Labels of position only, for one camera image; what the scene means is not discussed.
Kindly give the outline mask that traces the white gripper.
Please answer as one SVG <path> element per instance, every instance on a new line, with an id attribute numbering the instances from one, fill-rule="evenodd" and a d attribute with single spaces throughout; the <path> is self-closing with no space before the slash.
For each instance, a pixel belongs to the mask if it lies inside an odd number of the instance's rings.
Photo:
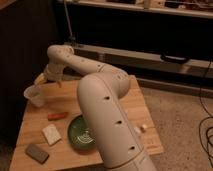
<path id="1" fill-rule="evenodd" d="M 34 84 L 35 85 L 44 84 L 47 79 L 49 81 L 56 82 L 59 88 L 62 88 L 62 77 L 64 69 L 65 65 L 63 64 L 49 62 L 44 69 L 44 74 L 43 73 L 39 74 L 34 80 Z"/>

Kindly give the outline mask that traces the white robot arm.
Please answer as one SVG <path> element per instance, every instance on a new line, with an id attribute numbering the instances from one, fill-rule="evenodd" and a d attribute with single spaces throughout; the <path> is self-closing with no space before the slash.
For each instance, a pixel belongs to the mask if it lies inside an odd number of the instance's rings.
<path id="1" fill-rule="evenodd" d="M 70 45 L 51 45 L 47 56 L 44 80 L 59 83 L 67 67 L 82 75 L 78 104 L 107 171 L 157 171 L 120 104 L 130 89 L 128 73 L 77 56 Z"/>

